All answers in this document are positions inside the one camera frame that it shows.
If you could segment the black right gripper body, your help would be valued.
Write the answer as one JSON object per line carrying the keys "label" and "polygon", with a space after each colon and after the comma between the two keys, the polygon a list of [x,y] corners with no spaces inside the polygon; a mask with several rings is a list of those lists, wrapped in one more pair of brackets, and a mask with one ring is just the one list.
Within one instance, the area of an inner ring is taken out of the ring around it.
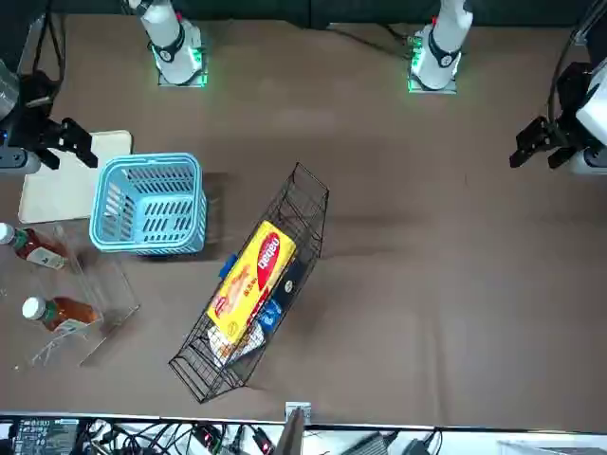
{"label": "black right gripper body", "polygon": [[33,151],[41,143],[59,84],[42,70],[20,75],[17,81],[15,103],[4,116],[4,145]]}

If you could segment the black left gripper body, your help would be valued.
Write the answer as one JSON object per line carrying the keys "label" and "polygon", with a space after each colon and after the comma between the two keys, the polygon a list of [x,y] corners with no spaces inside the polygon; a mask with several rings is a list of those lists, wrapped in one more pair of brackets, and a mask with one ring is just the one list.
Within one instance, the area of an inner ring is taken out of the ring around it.
{"label": "black left gripper body", "polygon": [[585,100],[591,77],[589,63],[573,62],[557,78],[556,93],[561,113],[554,117],[553,110],[548,110],[548,128],[559,146],[580,150],[587,140],[588,133],[577,120],[576,113]]}

